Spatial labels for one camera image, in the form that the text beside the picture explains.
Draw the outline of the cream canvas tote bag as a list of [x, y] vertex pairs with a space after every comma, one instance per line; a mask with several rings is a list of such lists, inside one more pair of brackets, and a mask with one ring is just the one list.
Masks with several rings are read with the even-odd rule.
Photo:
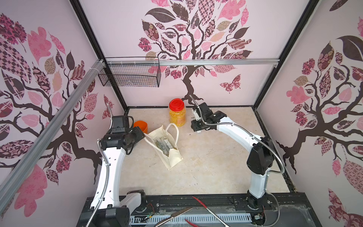
[[[175, 138], [169, 133], [169, 130], [172, 127], [176, 130]], [[145, 134], [144, 140], [153, 147], [167, 170], [170, 170], [183, 160], [183, 157], [177, 147], [179, 140], [179, 128], [176, 124], [170, 123], [166, 128], [161, 126], [149, 134]]]

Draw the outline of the green compass set case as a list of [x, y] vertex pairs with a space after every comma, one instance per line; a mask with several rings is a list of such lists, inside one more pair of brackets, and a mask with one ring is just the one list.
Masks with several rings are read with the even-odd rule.
[[160, 149], [162, 151], [162, 153], [165, 155], [165, 156], [169, 156], [169, 150], [167, 150], [164, 145], [162, 144], [161, 140], [156, 140], [155, 141], [155, 145], [158, 147], [158, 149]]

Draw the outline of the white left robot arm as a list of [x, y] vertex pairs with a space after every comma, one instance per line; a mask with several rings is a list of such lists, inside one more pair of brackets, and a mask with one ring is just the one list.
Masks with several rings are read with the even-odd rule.
[[119, 196], [119, 183], [125, 157], [145, 134], [139, 127], [125, 132], [106, 134], [97, 140], [102, 156], [101, 173], [93, 199], [85, 203], [78, 227], [129, 227], [130, 215], [145, 202], [143, 190]]

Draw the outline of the compass set case blue red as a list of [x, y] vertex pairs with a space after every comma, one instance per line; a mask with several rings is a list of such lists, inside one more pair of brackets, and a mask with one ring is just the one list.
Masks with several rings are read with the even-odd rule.
[[161, 138], [161, 142], [167, 150], [173, 149], [174, 147], [166, 137]]

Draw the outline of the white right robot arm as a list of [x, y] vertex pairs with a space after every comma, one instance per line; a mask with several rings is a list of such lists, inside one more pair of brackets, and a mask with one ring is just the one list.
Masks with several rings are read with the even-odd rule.
[[262, 207], [269, 175], [283, 174], [285, 168], [281, 158], [273, 149], [270, 137], [256, 135], [235, 123], [221, 111], [213, 112], [206, 103], [193, 107], [194, 120], [191, 128], [194, 132], [217, 130], [242, 145], [249, 156], [247, 167], [251, 171], [250, 188], [247, 192], [247, 204], [252, 210]]

